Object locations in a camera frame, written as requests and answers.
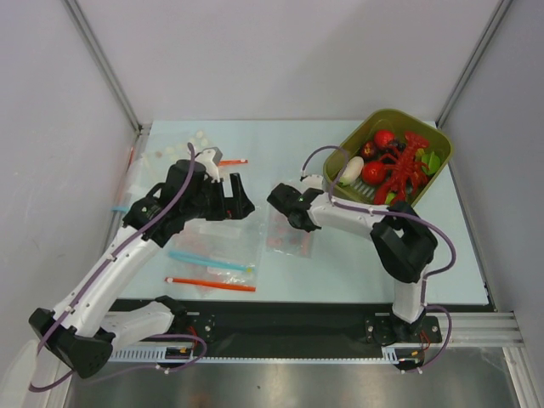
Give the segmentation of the clear red-zipper bag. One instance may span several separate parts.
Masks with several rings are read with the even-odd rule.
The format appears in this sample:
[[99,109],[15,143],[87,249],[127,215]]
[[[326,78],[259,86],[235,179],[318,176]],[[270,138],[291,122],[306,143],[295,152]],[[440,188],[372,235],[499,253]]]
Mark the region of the clear red-zipper bag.
[[294,229],[287,218],[267,206],[267,223],[264,239],[264,248],[268,252],[310,258],[313,247],[313,236],[300,229]]

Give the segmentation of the red toy lobster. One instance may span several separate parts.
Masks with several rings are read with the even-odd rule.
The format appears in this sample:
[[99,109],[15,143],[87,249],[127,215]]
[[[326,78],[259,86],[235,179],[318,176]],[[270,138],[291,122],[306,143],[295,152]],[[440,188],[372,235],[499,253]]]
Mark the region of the red toy lobster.
[[389,158],[393,163],[384,165],[389,177],[377,188],[373,199],[375,205],[384,205],[391,192],[395,193],[395,197],[389,202],[390,205],[397,201],[406,201],[408,184],[411,185],[411,196],[414,197],[418,189],[428,182],[426,172],[429,171],[429,166],[417,159],[417,152],[428,148],[429,141],[416,133],[406,132],[405,143],[406,147],[402,152],[393,146],[395,155],[387,153],[379,159],[381,162],[384,158]]

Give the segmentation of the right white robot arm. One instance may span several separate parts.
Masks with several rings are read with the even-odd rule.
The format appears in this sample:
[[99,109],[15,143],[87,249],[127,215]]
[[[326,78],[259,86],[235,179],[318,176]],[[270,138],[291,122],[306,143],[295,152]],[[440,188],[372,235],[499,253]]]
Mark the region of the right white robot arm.
[[383,268],[394,279],[394,335],[411,341],[422,332],[423,275],[434,259],[438,241],[411,205],[401,201],[394,207],[371,207],[319,188],[300,191],[284,183],[272,189],[267,202],[294,229],[310,233],[327,227],[370,240]]

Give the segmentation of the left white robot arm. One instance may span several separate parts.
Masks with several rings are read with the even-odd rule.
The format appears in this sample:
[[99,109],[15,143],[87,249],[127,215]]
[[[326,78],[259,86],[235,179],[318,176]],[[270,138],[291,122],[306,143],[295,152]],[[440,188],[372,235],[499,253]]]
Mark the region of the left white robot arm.
[[177,340],[186,333],[186,307],[166,295],[118,322],[105,316],[139,270],[186,223],[242,220],[254,211],[240,174],[229,176],[232,195],[226,196],[222,180],[212,177],[214,168],[179,160],[165,181],[133,203],[108,250],[73,292],[53,309],[38,308],[30,316],[40,349],[50,351],[80,378],[89,378],[118,349],[154,336]]

